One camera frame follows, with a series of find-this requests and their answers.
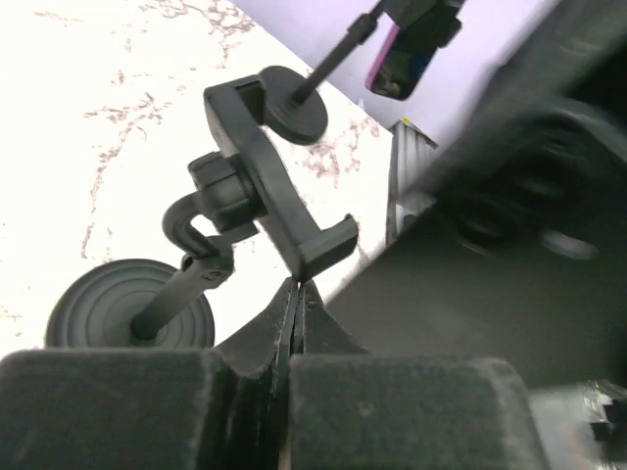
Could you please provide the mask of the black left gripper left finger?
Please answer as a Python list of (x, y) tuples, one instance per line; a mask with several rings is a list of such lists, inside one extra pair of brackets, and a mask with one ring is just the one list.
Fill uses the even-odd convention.
[(298, 288), (213, 349), (15, 352), (1, 362), (5, 469), (274, 469)]

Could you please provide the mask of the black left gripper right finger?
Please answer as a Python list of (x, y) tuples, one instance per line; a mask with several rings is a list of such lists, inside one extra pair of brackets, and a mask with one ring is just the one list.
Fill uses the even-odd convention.
[(294, 469), (545, 469), (520, 377), (492, 357), (366, 352), (298, 294), (290, 360)]

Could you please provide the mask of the black phone stand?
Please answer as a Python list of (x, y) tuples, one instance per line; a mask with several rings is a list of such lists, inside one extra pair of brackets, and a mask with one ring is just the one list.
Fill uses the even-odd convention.
[(427, 39), (438, 45), (438, 53), (460, 31), (458, 12), (463, 5), (462, 1), (379, 1), (357, 17), (309, 76), (279, 66), (264, 69), (260, 79), (265, 89), (265, 124), (292, 143), (316, 142), (327, 126), (327, 110), (317, 93), (318, 86), (365, 43), (382, 15), (389, 16), (407, 38)]
[(162, 221), (165, 236), (184, 253), (180, 267), (130, 258), (88, 271), (55, 305), (47, 346), (209, 348), (215, 324), (204, 294), (233, 273), (237, 243), (264, 231), (299, 283), (354, 251), (354, 218), (320, 228), (267, 139), (273, 130), (264, 122), (260, 73), (204, 91), (218, 148), (189, 165), (195, 191)]

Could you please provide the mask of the black phone red case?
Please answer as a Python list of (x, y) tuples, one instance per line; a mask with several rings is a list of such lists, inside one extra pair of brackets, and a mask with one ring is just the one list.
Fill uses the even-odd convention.
[(427, 39), (407, 38), (393, 25), (366, 75), (365, 88), (378, 96), (406, 101), (438, 49), (438, 45)]

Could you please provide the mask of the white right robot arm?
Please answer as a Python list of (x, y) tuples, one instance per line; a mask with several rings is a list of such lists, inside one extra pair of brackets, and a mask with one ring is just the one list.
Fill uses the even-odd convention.
[(562, 1), (413, 184), (432, 205), (329, 303), (378, 354), (626, 382), (626, 5)]

